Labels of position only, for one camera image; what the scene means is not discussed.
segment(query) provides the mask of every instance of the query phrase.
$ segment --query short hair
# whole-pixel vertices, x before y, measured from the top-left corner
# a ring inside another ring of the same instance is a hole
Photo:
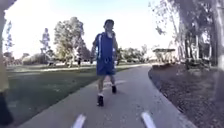
[[[114,21],[111,20],[111,19],[108,19],[108,20],[105,21],[104,26],[106,26],[109,23],[114,25]]]

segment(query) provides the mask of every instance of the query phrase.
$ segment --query mulch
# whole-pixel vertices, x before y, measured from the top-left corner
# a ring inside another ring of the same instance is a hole
[[[224,105],[213,102],[215,69],[152,68],[149,78],[199,128],[224,128]]]

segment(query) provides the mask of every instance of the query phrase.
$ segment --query lawn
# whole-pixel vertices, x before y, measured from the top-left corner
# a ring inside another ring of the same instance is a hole
[[[128,67],[117,68],[117,71]],[[95,68],[53,72],[9,72],[7,102],[19,125],[97,80]]]

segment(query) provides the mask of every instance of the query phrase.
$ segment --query sneaker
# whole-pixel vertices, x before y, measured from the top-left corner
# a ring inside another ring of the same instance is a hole
[[[116,94],[117,93],[117,87],[116,86],[112,86],[112,93]]]
[[[104,106],[104,102],[103,102],[103,96],[98,96],[98,101],[97,101],[97,105],[99,107],[103,107]]]

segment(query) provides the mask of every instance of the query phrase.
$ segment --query blue shirt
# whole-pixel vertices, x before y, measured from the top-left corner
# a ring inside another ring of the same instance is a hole
[[[98,48],[98,59],[112,59],[113,57],[113,38],[109,38],[107,33],[103,32],[96,36],[96,47]]]

